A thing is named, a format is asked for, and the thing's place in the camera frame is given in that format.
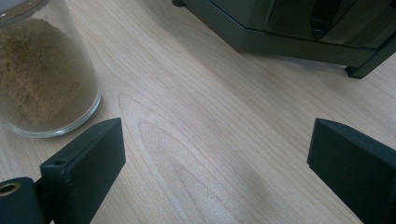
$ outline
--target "black plastic mount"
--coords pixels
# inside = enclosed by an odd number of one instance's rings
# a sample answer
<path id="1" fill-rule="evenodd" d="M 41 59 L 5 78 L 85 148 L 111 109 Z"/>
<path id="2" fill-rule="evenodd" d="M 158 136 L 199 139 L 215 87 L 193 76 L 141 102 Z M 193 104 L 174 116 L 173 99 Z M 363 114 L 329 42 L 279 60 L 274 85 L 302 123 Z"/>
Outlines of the black plastic mount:
<path id="1" fill-rule="evenodd" d="M 90 223 L 124 164 L 120 119 L 95 124 L 42 163 L 35 183 L 0 183 L 0 223 Z"/>
<path id="2" fill-rule="evenodd" d="M 396 151 L 344 124 L 317 119 L 310 168 L 363 223 L 396 223 Z"/>
<path id="3" fill-rule="evenodd" d="M 172 0 L 172 3 L 186 7 L 234 49 L 346 65 L 347 75 L 357 79 L 366 77 L 396 51 L 396 34 L 379 49 L 352 48 L 247 28 L 211 0 Z"/>

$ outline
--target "screw hole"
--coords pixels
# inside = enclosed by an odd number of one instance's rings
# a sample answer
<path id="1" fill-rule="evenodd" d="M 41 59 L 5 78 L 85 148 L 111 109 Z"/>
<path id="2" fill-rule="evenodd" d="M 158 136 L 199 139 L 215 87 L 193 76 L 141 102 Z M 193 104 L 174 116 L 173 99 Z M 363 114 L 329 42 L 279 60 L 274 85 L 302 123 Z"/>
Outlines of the screw hole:
<path id="1" fill-rule="evenodd" d="M 56 161 L 54 164 L 55 164 L 56 166 L 62 166 L 62 165 L 65 164 L 65 163 L 66 163 L 65 160 L 58 160 L 58 161 Z"/>
<path id="2" fill-rule="evenodd" d="M 17 191 L 17 189 L 20 187 L 21 187 L 20 183 L 9 183 L 9 184 L 0 186 L 0 197 L 7 196 L 8 194 L 11 194 L 11 193 Z"/>

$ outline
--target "black plastic block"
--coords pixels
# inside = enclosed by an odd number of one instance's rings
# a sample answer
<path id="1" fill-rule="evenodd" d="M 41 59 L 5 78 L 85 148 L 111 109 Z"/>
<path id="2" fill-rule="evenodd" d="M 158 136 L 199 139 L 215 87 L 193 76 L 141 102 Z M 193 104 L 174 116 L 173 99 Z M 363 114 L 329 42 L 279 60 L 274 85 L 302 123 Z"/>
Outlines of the black plastic block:
<path id="1" fill-rule="evenodd" d="M 364 223 L 396 223 L 396 151 L 344 124 L 317 119 L 310 168 Z"/>

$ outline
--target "black plastic bracket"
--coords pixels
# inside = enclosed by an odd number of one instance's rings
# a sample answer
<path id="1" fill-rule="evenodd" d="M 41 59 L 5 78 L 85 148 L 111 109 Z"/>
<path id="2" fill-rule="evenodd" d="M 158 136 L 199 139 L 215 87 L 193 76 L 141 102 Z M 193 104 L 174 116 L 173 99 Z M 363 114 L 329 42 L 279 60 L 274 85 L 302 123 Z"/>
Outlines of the black plastic bracket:
<path id="1" fill-rule="evenodd" d="M 317 119 L 310 168 L 364 223 L 396 223 L 396 151 L 344 124 Z"/>
<path id="2" fill-rule="evenodd" d="M 35 183 L 0 183 L 0 223 L 90 223 L 124 164 L 120 119 L 95 124 L 42 163 Z"/>

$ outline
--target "wood grain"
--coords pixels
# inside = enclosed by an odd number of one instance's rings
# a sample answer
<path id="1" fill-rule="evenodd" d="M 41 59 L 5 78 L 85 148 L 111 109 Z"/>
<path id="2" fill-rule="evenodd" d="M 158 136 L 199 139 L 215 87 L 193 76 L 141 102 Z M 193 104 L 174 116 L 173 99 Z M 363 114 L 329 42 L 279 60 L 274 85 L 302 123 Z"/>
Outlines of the wood grain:
<path id="1" fill-rule="evenodd" d="M 67 4 L 103 101 L 65 136 L 1 131 L 0 181 L 38 179 L 79 133 L 121 117 L 127 163 L 92 223 L 361 223 L 306 156 L 315 118 L 396 148 L 394 56 L 356 80 L 338 65 L 236 52 L 170 0 Z"/>

